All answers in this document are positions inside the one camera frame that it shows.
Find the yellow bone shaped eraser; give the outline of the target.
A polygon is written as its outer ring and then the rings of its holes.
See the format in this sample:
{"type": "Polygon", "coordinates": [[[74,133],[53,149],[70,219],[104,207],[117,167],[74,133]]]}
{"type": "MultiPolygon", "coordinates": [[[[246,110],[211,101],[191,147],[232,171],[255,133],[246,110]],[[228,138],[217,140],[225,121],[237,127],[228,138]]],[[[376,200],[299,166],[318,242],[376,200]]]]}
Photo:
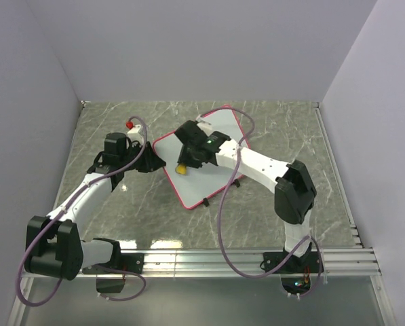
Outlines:
{"type": "Polygon", "coordinates": [[[186,175],[187,174],[187,167],[184,164],[178,164],[175,168],[175,172],[178,175],[186,175]]]}

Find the pink framed whiteboard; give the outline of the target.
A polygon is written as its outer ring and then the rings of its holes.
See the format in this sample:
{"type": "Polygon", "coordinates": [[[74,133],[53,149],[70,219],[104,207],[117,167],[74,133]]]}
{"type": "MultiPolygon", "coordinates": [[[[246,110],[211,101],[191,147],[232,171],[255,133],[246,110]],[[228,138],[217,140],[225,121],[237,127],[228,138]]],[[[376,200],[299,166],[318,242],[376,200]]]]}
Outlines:
{"type": "MultiPolygon", "coordinates": [[[[210,113],[204,119],[212,125],[215,131],[222,132],[236,141],[244,135],[236,112],[230,109],[210,113]]],[[[156,139],[152,147],[154,152],[166,162],[163,171],[173,192],[185,209],[194,209],[203,204],[205,199],[223,191],[231,176],[230,168],[211,164],[205,164],[198,169],[188,167],[185,175],[178,174],[176,167],[182,143],[173,132],[156,139]]]]}

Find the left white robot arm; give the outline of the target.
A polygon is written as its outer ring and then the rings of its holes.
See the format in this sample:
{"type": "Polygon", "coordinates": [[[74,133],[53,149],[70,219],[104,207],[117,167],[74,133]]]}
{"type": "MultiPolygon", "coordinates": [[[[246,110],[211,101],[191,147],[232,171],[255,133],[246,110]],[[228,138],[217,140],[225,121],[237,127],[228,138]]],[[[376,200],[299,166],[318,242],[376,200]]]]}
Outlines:
{"type": "Polygon", "coordinates": [[[81,269],[94,265],[107,273],[118,271],[123,259],[119,241],[94,238],[85,242],[80,231],[126,172],[151,173],[165,165],[146,135],[109,133],[104,149],[76,190],[45,217],[34,216],[29,221],[21,269],[64,280],[73,280],[81,269]]]}

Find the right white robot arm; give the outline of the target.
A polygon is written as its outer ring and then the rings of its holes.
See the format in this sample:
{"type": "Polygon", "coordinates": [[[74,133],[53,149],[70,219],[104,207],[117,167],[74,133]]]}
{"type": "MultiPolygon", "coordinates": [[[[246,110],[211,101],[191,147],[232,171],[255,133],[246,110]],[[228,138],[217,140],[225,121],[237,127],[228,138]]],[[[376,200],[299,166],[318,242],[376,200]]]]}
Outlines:
{"type": "Polygon", "coordinates": [[[241,145],[230,136],[214,131],[205,121],[186,121],[174,131],[182,144],[178,163],[201,168],[211,164],[230,168],[251,178],[274,195],[275,214],[284,222],[286,267],[302,270],[309,261],[310,215],[317,190],[306,165],[279,161],[241,145]]]}

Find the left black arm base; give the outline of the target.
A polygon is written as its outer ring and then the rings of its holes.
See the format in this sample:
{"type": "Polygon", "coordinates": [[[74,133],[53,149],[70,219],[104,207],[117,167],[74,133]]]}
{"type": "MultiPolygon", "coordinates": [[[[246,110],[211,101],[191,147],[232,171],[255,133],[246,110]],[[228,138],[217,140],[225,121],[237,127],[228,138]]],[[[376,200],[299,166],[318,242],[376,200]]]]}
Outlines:
{"type": "Polygon", "coordinates": [[[144,253],[121,253],[116,262],[85,267],[82,274],[96,276],[96,291],[106,300],[123,302],[135,299],[146,289],[147,281],[142,276],[144,253]],[[131,277],[141,281],[141,288],[127,297],[119,297],[130,289],[131,277]]]}

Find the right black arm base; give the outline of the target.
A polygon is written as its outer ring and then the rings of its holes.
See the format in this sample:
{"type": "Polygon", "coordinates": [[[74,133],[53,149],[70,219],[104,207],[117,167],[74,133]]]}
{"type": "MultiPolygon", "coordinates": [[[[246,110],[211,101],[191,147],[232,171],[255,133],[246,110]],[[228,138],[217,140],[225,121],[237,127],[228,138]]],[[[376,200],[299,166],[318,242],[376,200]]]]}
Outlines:
{"type": "Polygon", "coordinates": [[[293,255],[274,274],[281,275],[281,284],[288,295],[302,297],[317,285],[324,272],[322,258],[318,252],[310,251],[302,257],[293,255]]]}

